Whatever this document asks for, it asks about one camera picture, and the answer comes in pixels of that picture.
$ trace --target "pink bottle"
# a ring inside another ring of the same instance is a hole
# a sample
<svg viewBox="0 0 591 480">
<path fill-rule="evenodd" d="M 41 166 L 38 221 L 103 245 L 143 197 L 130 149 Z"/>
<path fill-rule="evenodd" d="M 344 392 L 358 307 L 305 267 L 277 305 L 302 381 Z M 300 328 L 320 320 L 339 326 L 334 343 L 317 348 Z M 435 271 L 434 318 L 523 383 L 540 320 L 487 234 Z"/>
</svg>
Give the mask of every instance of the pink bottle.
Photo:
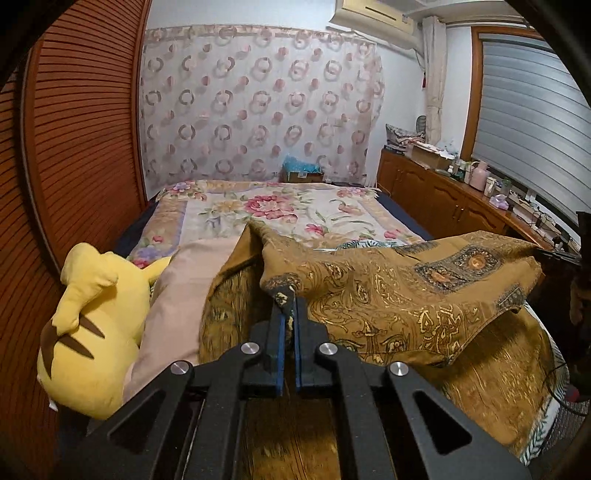
<svg viewBox="0 0 591 480">
<path fill-rule="evenodd" d="M 484 192 L 484 187 L 486 186 L 486 179 L 489 176 L 489 171 L 487 170 L 488 163 L 485 161 L 478 161 L 478 166 L 472 171 L 472 177 L 470 178 L 470 186 L 474 187 L 476 190 L 480 190 Z"/>
</svg>

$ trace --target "circle patterned curtain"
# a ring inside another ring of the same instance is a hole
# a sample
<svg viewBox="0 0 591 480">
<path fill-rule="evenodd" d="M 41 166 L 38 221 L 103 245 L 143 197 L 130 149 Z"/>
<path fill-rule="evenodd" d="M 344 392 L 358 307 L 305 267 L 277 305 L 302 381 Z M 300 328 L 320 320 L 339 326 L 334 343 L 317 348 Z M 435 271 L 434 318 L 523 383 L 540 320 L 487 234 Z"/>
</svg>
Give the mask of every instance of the circle patterned curtain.
<svg viewBox="0 0 591 480">
<path fill-rule="evenodd" d="M 384 97 L 376 45 L 258 25 L 148 30 L 140 80 L 148 195 L 183 180 L 276 180 L 291 154 L 363 182 Z"/>
</svg>

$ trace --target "dark fabric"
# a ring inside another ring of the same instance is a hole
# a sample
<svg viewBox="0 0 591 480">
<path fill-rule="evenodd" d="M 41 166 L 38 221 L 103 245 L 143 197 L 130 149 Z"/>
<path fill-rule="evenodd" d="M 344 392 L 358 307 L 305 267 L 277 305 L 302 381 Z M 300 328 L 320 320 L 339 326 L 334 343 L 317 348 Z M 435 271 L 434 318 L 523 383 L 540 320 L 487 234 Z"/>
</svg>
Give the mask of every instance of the dark fabric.
<svg viewBox="0 0 591 480">
<path fill-rule="evenodd" d="M 134 247 L 138 244 L 139 239 L 142 238 L 142 232 L 148 220 L 154 214 L 158 202 L 150 202 L 148 207 L 142 212 L 139 218 L 133 222 L 127 230 L 123 232 L 123 235 L 117 241 L 117 245 L 113 249 L 113 252 L 120 257 L 127 258 Z"/>
<path fill-rule="evenodd" d="M 76 448 L 86 436 L 90 417 L 74 410 L 58 405 L 56 459 L 62 458 L 67 452 Z"/>
<path fill-rule="evenodd" d="M 390 212 L 390 215 L 396 217 L 417 235 L 422 236 L 424 240 L 433 240 L 432 235 L 429 235 L 429 233 L 420 226 L 413 217 L 407 214 L 399 204 L 393 201 L 384 192 L 378 193 L 378 202 Z"/>
</svg>

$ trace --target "bottle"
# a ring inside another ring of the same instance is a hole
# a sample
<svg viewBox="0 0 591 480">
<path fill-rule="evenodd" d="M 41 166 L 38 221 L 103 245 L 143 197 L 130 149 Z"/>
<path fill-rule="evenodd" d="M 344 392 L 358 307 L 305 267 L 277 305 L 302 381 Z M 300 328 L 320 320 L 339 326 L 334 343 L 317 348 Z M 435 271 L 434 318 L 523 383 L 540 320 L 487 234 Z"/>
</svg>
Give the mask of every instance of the bottle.
<svg viewBox="0 0 591 480">
<path fill-rule="evenodd" d="M 493 189 L 495 188 L 496 180 L 494 177 L 488 177 L 486 179 L 486 187 L 484 189 L 484 195 L 487 197 L 492 197 Z"/>
<path fill-rule="evenodd" d="M 457 181 L 464 181 L 464 176 L 466 175 L 466 162 L 460 160 L 460 166 L 457 169 L 456 180 Z"/>
<path fill-rule="evenodd" d="M 464 175 L 464 183 L 470 183 L 470 179 L 472 178 L 472 170 L 474 170 L 474 163 L 467 161 L 466 162 L 466 174 Z"/>
</svg>

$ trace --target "yellow plush toy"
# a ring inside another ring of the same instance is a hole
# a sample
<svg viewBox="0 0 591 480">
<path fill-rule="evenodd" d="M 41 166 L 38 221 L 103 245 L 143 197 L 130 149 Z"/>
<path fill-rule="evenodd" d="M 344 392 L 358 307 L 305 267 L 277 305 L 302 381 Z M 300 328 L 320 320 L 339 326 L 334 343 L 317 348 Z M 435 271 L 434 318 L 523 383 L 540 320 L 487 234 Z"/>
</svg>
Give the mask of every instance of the yellow plush toy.
<svg viewBox="0 0 591 480">
<path fill-rule="evenodd" d="M 169 261 L 141 270 L 89 244 L 70 250 L 61 271 L 66 291 L 41 332 L 37 358 L 39 380 L 53 400 L 99 420 L 121 406 L 150 308 L 150 285 Z"/>
</svg>

